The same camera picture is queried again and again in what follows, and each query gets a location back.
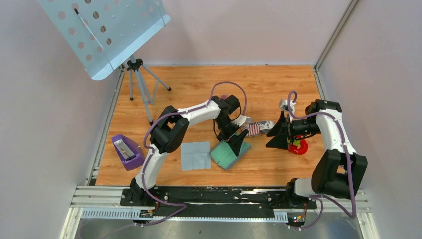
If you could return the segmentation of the grey-green glasses case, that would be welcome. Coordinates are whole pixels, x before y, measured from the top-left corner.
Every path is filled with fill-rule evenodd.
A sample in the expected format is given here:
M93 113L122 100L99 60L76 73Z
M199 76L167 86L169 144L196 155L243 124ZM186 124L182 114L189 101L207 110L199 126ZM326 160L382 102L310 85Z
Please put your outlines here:
M223 170L227 171L235 165L241 157L243 157L249 150L251 145L243 142L238 156L234 154L229 144L225 141L220 142L214 149L210 151L210 156L213 161Z

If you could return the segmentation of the flag print glasses case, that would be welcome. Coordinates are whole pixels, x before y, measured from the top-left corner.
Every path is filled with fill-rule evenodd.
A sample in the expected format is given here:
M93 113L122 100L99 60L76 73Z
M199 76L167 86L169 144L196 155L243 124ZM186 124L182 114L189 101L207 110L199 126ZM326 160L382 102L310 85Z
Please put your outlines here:
M270 120L267 121L259 121L255 123L245 124L241 127L241 130L248 130L248 134L246 137L255 137L266 135L273 127L274 123Z

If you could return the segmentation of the light blue cloth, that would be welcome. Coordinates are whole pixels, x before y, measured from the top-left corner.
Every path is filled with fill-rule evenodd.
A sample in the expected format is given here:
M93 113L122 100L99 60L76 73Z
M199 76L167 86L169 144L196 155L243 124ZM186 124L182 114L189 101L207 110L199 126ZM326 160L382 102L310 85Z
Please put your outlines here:
M211 168L210 143L193 142L181 144L182 171Z

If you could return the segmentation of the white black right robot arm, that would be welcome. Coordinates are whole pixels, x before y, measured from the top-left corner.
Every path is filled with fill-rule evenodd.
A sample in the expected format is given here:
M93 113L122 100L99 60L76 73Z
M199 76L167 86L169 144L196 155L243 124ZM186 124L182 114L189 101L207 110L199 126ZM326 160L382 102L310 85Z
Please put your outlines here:
M321 134L325 153L310 178L294 178L286 186L283 200L296 208L310 196L328 195L339 199L354 199L368 162L351 145L342 122L338 102L316 99L306 107L304 117L294 117L295 101L282 99L281 114L267 133L267 148L288 150L294 141Z

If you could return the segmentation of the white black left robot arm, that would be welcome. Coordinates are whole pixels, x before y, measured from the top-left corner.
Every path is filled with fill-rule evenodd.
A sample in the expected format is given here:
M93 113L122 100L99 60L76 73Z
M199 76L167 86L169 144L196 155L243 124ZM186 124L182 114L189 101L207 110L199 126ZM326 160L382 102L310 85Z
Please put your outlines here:
M140 172L130 183L133 199L141 206L146 206L155 199L150 189L156 185L165 160L181 146L187 130L199 123L214 121L220 130L218 140L227 142L234 155L239 156L246 134L237 132L244 124L251 122L251 118L245 114L235 120L230 118L230 114L239 107L239 99L234 95L226 99L212 96L205 102L188 108L167 106L145 136L145 140L150 143L145 144L148 153Z

